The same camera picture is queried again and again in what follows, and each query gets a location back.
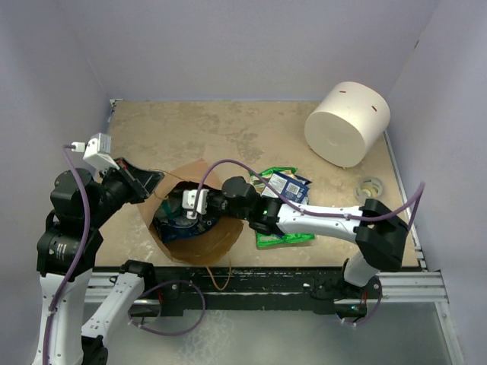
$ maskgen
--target tape roll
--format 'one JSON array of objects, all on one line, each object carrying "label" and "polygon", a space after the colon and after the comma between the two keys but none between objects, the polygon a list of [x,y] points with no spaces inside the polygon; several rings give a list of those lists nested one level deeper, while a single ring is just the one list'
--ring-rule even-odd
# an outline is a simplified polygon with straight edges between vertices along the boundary
[{"label": "tape roll", "polygon": [[377,199],[383,192],[384,184],[377,177],[364,177],[358,181],[354,195],[359,203],[364,204],[365,199]]}]

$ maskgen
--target blue package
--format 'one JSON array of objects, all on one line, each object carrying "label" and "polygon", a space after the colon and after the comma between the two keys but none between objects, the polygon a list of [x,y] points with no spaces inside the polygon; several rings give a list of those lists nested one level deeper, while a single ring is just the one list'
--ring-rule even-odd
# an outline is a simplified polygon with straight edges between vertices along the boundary
[{"label": "blue package", "polygon": [[[307,196],[307,192],[309,190],[309,188],[301,181],[279,172],[272,174],[269,179],[269,184],[287,200],[296,203],[301,203]],[[268,187],[264,189],[262,195],[277,198],[277,196]]]}]

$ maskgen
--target tabletop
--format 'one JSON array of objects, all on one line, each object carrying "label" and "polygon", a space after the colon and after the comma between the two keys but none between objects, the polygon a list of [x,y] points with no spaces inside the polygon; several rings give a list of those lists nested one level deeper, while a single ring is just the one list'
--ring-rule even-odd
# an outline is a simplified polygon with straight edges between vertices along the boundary
[{"label": "tabletop", "polygon": [[[310,185],[310,205],[359,205],[354,189],[360,178],[374,176],[384,184],[380,200],[389,208],[402,204],[384,137],[359,165],[343,169],[315,154],[304,139],[304,123],[316,102],[202,101],[117,103],[110,123],[113,157],[125,157],[145,169],[171,171],[204,158],[239,160],[256,171],[274,166],[297,167]],[[216,168],[221,181],[248,174],[233,164]],[[119,266],[127,259],[156,266],[185,265],[171,261],[158,248],[138,209],[125,205],[101,229],[104,242],[96,265]],[[318,236],[308,243],[257,249],[255,232],[242,234],[215,266],[342,266],[358,248],[353,243]],[[403,266],[418,266],[411,235]]]}]

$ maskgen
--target cable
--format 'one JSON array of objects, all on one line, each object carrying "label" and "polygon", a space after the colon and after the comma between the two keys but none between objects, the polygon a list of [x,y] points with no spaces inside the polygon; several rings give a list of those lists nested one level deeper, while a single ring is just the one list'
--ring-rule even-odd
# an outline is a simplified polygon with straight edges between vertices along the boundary
[{"label": "cable", "polygon": [[138,327],[138,328],[143,329],[144,331],[147,331],[150,333],[154,333],[155,335],[173,336],[173,337],[185,335],[186,333],[189,333],[193,329],[198,327],[199,323],[201,323],[201,321],[203,320],[203,317],[205,316],[206,302],[205,302],[205,297],[203,296],[203,293],[201,292],[201,290],[196,285],[194,285],[191,281],[180,280],[180,279],[165,281],[164,283],[158,284],[155,287],[153,287],[152,289],[145,291],[144,293],[142,293],[142,295],[140,297],[143,298],[143,297],[147,296],[148,294],[152,293],[154,290],[159,289],[160,287],[165,287],[166,285],[177,284],[177,283],[188,284],[190,287],[193,287],[196,290],[196,292],[199,294],[199,296],[201,297],[201,302],[202,302],[201,315],[199,316],[198,320],[196,321],[196,323],[194,325],[192,325],[188,329],[178,331],[178,332],[161,332],[161,331],[157,331],[155,329],[149,328],[149,327],[145,327],[140,323],[137,323],[136,321],[133,320],[130,313],[127,313],[129,315],[130,323],[132,323],[135,327]]},{"label": "cable", "polygon": [[289,200],[287,200],[287,198],[285,198],[284,196],[282,196],[281,194],[279,194],[264,178],[262,178],[258,173],[256,173],[254,170],[252,170],[250,167],[248,167],[244,163],[241,163],[239,161],[232,160],[232,159],[224,159],[224,160],[219,160],[219,161],[215,162],[214,164],[212,164],[206,170],[205,175],[203,175],[203,178],[199,182],[198,190],[196,191],[195,206],[193,208],[193,214],[196,214],[196,207],[197,207],[197,203],[198,203],[198,199],[199,199],[199,194],[200,194],[200,192],[202,190],[202,187],[203,187],[203,184],[205,183],[206,178],[208,177],[208,175],[210,174],[210,172],[214,168],[216,168],[218,165],[220,165],[222,163],[234,163],[234,164],[236,164],[236,165],[238,165],[240,167],[243,167],[245,170],[247,170],[250,173],[252,173],[253,175],[255,175],[255,177],[257,177],[260,180],[260,182],[262,182],[265,186],[267,186],[269,189],[271,189],[271,191],[274,194],[276,194],[285,204],[289,205],[291,208],[293,208],[293,209],[295,209],[297,211],[300,211],[303,214],[307,214],[307,215],[310,215],[312,217],[345,218],[347,221],[350,220],[350,219],[356,219],[358,221],[364,221],[364,222],[371,222],[371,223],[373,223],[373,222],[380,222],[380,221],[385,221],[387,219],[391,219],[392,217],[397,216],[400,212],[405,211],[413,203],[416,203],[415,204],[415,207],[412,210],[411,219],[409,220],[409,226],[408,226],[408,228],[410,229],[410,227],[412,226],[412,222],[414,220],[415,214],[416,214],[416,210],[418,208],[419,199],[421,198],[421,195],[422,195],[422,193],[423,193],[423,191],[425,189],[425,183],[424,182],[421,182],[419,184],[419,187],[416,190],[416,192],[412,195],[412,197],[410,199],[408,199],[408,201],[403,206],[397,208],[395,211],[391,211],[390,213],[387,213],[387,214],[384,214],[384,215],[380,215],[378,217],[362,217],[362,216],[359,216],[359,215],[340,214],[340,213],[317,213],[315,211],[307,211],[307,210],[305,210],[303,208],[300,208],[296,204],[294,204],[294,203],[290,202]]},{"label": "cable", "polygon": [[377,279],[377,283],[379,285],[378,292],[379,292],[379,297],[377,298],[377,302],[375,303],[374,308],[362,319],[356,319],[355,321],[345,321],[345,319],[340,319],[342,323],[345,323],[346,325],[353,325],[354,327],[357,325],[363,325],[364,323],[368,322],[374,315],[377,313],[379,310],[379,305],[380,302],[382,301],[382,283],[380,282],[380,279],[378,276],[375,277]]},{"label": "cable", "polygon": [[213,285],[219,290],[219,291],[223,291],[227,288],[228,286],[228,283],[230,283],[230,278],[231,278],[231,260],[230,260],[230,265],[228,267],[228,277],[227,277],[227,281],[225,282],[224,286],[223,287],[220,287],[218,284],[216,284],[216,280],[215,278],[213,277],[213,273],[212,273],[212,270],[210,270],[210,268],[208,266],[205,266],[206,267],[206,271],[210,274],[210,278],[212,279],[213,281]]},{"label": "cable", "polygon": [[86,246],[86,242],[88,240],[88,234],[90,233],[90,204],[88,201],[88,195],[86,194],[86,190],[84,189],[83,181],[81,180],[81,177],[78,174],[78,171],[75,168],[75,165],[71,161],[71,158],[69,158],[68,153],[66,150],[72,150],[75,148],[74,145],[72,144],[64,144],[62,146],[62,153],[64,154],[64,158],[66,159],[66,162],[68,163],[69,170],[71,171],[73,177],[75,178],[76,185],[78,186],[79,192],[81,194],[81,200],[83,201],[83,211],[84,211],[84,226],[83,226],[83,235],[81,236],[81,241],[78,247],[78,250],[76,251],[75,258],[73,259],[72,263],[69,266],[68,271],[66,272],[64,278],[61,281],[61,284],[59,285],[58,289],[56,290],[56,293],[54,294],[53,299],[51,300],[51,304],[49,305],[49,313],[46,319],[46,327],[44,329],[44,342],[43,342],[43,365],[49,365],[49,343],[51,339],[51,329],[53,327],[53,320],[54,320],[54,315],[56,314],[57,310],[57,305],[59,302],[59,299],[61,298],[62,292],[64,291],[64,288],[66,284],[68,283],[69,278],[73,274],[73,272],[76,269],[76,266],[79,263],[79,260],[81,259],[81,256],[83,255],[84,247]]}]

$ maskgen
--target green package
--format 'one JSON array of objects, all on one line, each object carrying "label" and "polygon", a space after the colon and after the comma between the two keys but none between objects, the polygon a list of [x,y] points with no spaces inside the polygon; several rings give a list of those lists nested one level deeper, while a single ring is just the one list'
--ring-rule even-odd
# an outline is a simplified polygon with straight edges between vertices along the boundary
[{"label": "green package", "polygon": [[[259,175],[261,176],[271,176],[274,172],[289,172],[291,174],[295,174],[298,169],[296,167],[271,167],[265,171],[262,171]],[[258,179],[251,179],[250,182],[258,186],[261,182]],[[277,237],[276,235],[272,234],[270,236],[266,236],[261,233],[256,232],[256,246],[257,249],[264,249],[269,248],[276,245],[282,244],[292,244],[292,243],[301,243],[314,240],[316,237],[312,233],[289,233],[285,234],[284,236]]]}]

